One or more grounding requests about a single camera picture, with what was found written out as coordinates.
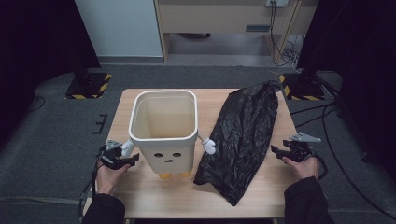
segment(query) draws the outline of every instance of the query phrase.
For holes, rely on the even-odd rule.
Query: electrical box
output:
[[[289,0],[266,0],[265,5],[267,7],[286,7],[288,5],[288,2]]]

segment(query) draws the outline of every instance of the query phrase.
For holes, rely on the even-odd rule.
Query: black sleeve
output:
[[[290,185],[285,191],[286,224],[334,223],[320,184],[312,176]]]
[[[123,203],[108,194],[96,194],[82,224],[122,224],[125,216]]]

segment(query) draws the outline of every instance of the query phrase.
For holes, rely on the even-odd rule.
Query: black plastic bag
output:
[[[236,206],[268,150],[277,114],[277,91],[278,82],[269,81],[230,93],[210,135],[216,153],[204,153],[194,184],[211,183]]]

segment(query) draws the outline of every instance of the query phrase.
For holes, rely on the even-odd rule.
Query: wall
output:
[[[149,0],[76,0],[97,56],[162,57],[155,6]]]

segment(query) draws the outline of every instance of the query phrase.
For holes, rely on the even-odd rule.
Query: table top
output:
[[[209,136],[221,107],[235,89],[188,89],[197,97],[198,130]],[[125,142],[135,97],[148,89],[125,90],[114,117],[108,139]],[[296,134],[290,112],[281,91],[271,145]],[[132,155],[139,153],[136,147]],[[263,218],[284,216],[284,191],[296,181],[291,169],[268,149],[267,155],[239,203],[232,207],[211,184],[193,184],[204,153],[201,141],[195,143],[194,165],[188,177],[172,175],[160,179],[141,154],[140,160],[122,176],[113,195],[124,203],[125,218]],[[91,200],[85,205],[88,208]]]

